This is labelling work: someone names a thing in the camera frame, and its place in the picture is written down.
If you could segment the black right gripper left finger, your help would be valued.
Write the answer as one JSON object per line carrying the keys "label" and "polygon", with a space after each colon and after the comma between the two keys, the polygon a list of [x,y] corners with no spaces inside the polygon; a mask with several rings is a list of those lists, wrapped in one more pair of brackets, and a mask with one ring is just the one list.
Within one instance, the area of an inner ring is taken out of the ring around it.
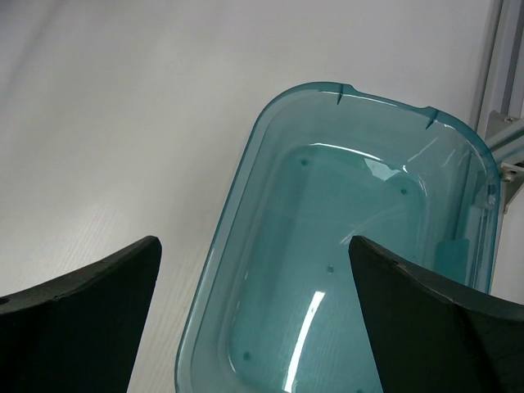
{"label": "black right gripper left finger", "polygon": [[1,298],[3,392],[125,392],[160,269],[147,236]]}

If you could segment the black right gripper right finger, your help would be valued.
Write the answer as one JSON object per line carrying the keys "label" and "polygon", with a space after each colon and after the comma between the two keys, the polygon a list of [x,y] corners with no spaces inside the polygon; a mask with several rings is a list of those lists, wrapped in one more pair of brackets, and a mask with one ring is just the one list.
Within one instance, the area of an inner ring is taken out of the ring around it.
{"label": "black right gripper right finger", "polygon": [[363,236],[349,258],[385,392],[521,392],[523,306],[411,263]]}

